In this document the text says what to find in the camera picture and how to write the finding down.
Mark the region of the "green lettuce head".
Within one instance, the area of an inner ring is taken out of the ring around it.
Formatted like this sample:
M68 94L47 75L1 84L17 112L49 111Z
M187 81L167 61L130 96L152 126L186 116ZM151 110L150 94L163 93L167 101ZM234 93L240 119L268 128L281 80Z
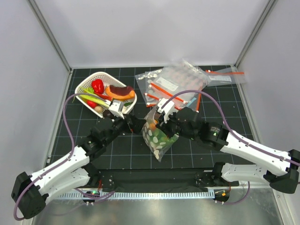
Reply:
M164 132L162 132L159 129L156 129L153 132L152 138L151 140L158 146L167 146L167 145L173 145L177 140L178 140L179 136L178 135L174 135L173 137L169 138L166 136L166 134Z

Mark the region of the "clear dotted zip bag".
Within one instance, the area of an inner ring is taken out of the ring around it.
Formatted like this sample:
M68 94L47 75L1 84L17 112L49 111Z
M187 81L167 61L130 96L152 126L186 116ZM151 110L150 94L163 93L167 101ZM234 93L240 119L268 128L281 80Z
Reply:
M174 135L168 138L166 134L156 127L158 123L155 117L155 108L145 116L146 123L142 128L142 136L145 143L154 154L156 160L161 162L164 154L171 148L171 146L178 140L179 136Z

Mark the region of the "white perforated plastic basket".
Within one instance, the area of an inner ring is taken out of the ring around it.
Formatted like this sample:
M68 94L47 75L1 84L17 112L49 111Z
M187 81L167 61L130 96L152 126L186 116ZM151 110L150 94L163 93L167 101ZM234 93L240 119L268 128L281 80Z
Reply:
M116 86L116 87L125 87L125 86L127 86L127 85L123 84L121 81L117 80L116 78L112 77L111 75L109 75L106 72L95 72L95 73L91 74L90 76L88 76L87 78L85 78L79 85L77 85L75 90L79 89L79 87L84 87L84 88L91 87L92 81L94 81L96 79L101 79L103 81L105 89L109 85L113 85L113 86ZM107 96L106 98L110 98L111 101L115 100L115 99L111 98L110 96L108 96L106 94L105 89L104 89L103 94L97 94L97 93L96 94L103 97L103 98L105 98L105 96ZM84 100L82 98L80 98L80 97L76 97L76 98L81 103L83 103L84 106L86 106L93 113L95 113L98 117L100 117L100 118L103 117L103 113L99 114L99 113L95 112L95 110L92 109L91 107L89 107L86 104L86 102L84 102ZM123 102L124 102L124 106L123 106L123 109L122 109L122 113L128 114L129 112L132 111L134 105L137 102L137 95L135 94L135 98L125 100ZM107 110L109 108L109 106L108 107L101 106L101 107L103 108L103 111Z

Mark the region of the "orange red tomato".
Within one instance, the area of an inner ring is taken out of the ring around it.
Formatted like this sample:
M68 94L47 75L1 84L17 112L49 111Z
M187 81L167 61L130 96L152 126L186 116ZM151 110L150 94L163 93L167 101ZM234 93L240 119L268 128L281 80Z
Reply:
M149 129L150 129L151 131L156 130L156 129L157 129L157 127L156 127L157 123L158 123L158 122L157 122L156 120L150 121L150 122L149 122Z

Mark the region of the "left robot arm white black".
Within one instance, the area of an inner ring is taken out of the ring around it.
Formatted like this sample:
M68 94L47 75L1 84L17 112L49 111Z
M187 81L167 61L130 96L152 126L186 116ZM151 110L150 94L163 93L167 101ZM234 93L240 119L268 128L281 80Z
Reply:
M92 162L100 157L106 147L123 133L138 134L146 120L132 114L111 119L103 118L87 137L71 151L49 166L28 175L19 174L12 189L15 202L14 218L17 221L38 215L57 196L77 187L98 185L100 173Z

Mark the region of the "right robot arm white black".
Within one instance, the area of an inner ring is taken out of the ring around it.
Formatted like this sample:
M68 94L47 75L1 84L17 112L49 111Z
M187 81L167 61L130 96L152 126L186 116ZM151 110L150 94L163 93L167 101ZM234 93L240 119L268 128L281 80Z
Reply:
M223 124L207 122L190 108L175 111L157 107L156 127L167 137L178 135L198 143L203 149L236 155L249 165L215 163L212 182L221 186L225 182L252 181L268 183L276 191L293 194L299 182L300 152L276 150L250 140Z

